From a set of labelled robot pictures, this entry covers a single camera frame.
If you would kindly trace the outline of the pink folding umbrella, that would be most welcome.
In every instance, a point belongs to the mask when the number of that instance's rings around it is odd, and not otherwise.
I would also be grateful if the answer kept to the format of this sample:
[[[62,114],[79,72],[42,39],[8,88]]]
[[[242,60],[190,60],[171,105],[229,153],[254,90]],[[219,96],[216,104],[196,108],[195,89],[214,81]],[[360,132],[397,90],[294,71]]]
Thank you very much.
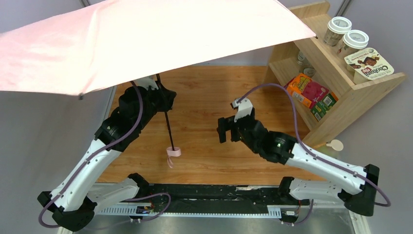
[[[121,83],[315,33],[276,0],[105,0],[0,35],[0,160],[78,155]]]

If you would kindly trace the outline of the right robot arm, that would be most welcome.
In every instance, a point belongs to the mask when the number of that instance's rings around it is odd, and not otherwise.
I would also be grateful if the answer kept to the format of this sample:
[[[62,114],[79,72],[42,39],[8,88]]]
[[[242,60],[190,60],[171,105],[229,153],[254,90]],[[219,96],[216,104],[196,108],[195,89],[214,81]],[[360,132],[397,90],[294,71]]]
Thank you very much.
[[[373,216],[380,169],[373,165],[357,166],[324,155],[301,144],[295,137],[267,130],[251,113],[241,119],[218,119],[220,143],[230,131],[232,142],[242,142],[253,153],[272,163],[300,168],[325,178],[325,181],[284,177],[279,195],[287,199],[323,199],[341,201],[359,215]]]

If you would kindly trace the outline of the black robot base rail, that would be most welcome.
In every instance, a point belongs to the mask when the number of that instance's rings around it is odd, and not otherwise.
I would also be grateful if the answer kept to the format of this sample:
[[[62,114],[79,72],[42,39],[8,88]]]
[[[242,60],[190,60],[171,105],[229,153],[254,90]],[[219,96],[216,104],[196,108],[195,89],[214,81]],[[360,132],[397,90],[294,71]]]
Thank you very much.
[[[151,183],[143,201],[119,202],[101,215],[123,215],[133,219],[162,217],[270,218],[286,222],[298,219],[311,201],[281,197],[271,185],[208,185]]]

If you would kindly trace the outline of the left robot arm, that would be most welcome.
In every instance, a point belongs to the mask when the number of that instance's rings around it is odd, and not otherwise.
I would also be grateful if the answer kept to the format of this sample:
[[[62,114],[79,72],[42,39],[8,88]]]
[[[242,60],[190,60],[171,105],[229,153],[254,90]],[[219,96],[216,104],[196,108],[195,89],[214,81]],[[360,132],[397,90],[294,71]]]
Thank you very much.
[[[133,85],[125,90],[119,97],[118,107],[98,128],[87,152],[71,173],[54,190],[39,194],[43,211],[52,214],[54,228],[76,232],[109,206],[147,198],[149,183],[137,173],[100,191],[91,192],[91,187],[157,113],[172,109],[176,95],[159,83],[147,87]]]

